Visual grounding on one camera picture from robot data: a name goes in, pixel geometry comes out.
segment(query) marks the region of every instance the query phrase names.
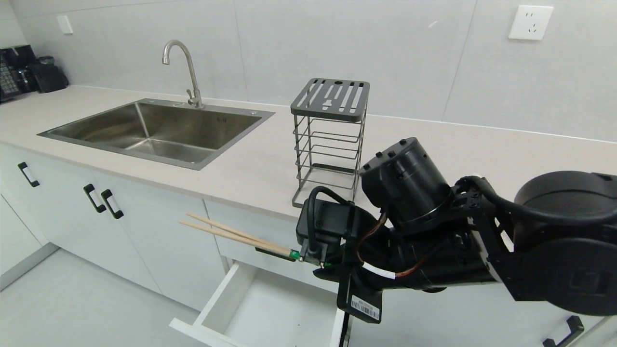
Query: countertop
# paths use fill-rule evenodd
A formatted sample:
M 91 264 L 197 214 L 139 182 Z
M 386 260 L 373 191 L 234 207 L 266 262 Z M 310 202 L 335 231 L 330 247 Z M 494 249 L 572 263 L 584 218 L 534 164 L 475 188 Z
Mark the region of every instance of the countertop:
M 186 99 L 84 86 L 48 94 L 30 93 L 0 105 L 0 143 L 248 211 L 297 219 L 300 209 L 291 206 L 297 189 L 294 123 L 287 106 L 204 99 L 205 104 L 276 114 L 200 171 L 36 135 L 143 98 Z M 362 161 L 410 136 L 420 140 L 450 184 L 462 176 L 479 173 L 508 199 L 513 199 L 529 179 L 546 172 L 617 174 L 616 143 L 375 115 L 366 119 Z M 371 206 L 361 189 L 356 203 Z

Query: floor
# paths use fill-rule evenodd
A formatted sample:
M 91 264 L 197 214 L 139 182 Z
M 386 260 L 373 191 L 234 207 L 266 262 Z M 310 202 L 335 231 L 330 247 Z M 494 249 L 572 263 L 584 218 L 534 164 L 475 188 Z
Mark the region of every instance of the floor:
M 60 249 L 0 292 L 0 346 L 203 347 L 168 327 L 197 315 Z

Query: light switch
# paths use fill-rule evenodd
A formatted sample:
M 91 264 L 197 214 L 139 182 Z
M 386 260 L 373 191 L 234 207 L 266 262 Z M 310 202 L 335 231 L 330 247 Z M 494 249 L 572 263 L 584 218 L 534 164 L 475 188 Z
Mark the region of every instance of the light switch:
M 508 38 L 542 40 L 552 14 L 552 6 L 518 6 Z
M 71 22 L 68 21 L 68 17 L 65 15 L 59 15 L 56 17 L 58 20 L 58 24 L 60 25 L 60 30 L 63 34 L 70 35 L 73 33 L 73 28 L 71 27 Z

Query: faucet spout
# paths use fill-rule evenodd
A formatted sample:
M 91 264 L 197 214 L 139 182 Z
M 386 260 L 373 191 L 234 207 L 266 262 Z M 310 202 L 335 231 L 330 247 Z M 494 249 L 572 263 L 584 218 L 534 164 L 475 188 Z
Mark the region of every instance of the faucet spout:
M 189 73 L 191 74 L 191 82 L 193 83 L 193 96 L 189 91 L 189 104 L 195 105 L 196 108 L 203 108 L 203 103 L 201 101 L 201 93 L 199 92 L 199 88 L 197 87 L 197 78 L 195 77 L 195 68 L 193 67 L 193 59 L 191 58 L 191 53 L 189 49 L 184 45 L 184 43 L 178 40 L 170 40 L 163 49 L 163 58 L 162 63 L 165 65 L 169 65 L 169 52 L 172 50 L 172 47 L 178 46 L 184 52 L 186 56 L 186 62 L 189 65 Z

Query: wire rack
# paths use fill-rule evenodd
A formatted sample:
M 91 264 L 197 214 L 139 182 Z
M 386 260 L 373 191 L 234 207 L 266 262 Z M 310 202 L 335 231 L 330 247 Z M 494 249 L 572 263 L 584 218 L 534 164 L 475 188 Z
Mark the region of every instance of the wire rack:
M 298 180 L 293 206 L 302 207 L 318 185 L 355 199 L 368 89 L 367 82 L 313 78 L 292 104 Z

